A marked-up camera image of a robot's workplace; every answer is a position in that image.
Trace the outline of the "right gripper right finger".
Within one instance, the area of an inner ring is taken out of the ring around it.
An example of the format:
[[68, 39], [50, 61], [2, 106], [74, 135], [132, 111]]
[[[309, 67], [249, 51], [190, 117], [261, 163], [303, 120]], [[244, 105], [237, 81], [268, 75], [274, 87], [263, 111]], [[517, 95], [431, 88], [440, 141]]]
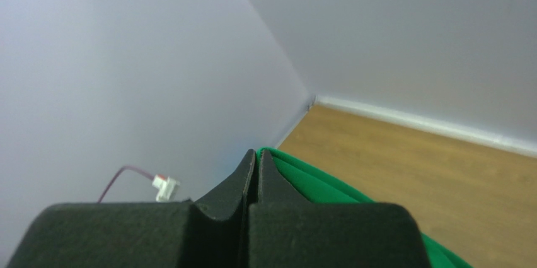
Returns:
[[430, 267], [416, 221], [391, 203], [313, 203], [258, 161], [257, 200], [248, 208], [248, 267]]

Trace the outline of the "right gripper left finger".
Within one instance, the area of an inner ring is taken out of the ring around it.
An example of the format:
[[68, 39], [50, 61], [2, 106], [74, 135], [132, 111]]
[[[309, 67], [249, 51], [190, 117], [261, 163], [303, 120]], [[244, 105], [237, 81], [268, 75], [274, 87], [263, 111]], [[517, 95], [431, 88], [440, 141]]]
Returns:
[[44, 209], [9, 267], [245, 267], [249, 150], [197, 201], [70, 203]]

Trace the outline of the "green t-shirt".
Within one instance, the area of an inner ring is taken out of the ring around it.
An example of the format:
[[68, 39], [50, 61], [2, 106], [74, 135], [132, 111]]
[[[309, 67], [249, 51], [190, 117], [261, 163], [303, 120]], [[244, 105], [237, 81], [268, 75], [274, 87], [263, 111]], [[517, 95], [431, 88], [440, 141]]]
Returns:
[[[340, 179], [281, 150], [263, 147], [256, 150], [257, 160], [269, 152], [276, 169], [307, 200], [320, 204], [373, 204], [375, 200]], [[470, 267], [450, 249], [426, 234], [421, 234], [432, 267]]]

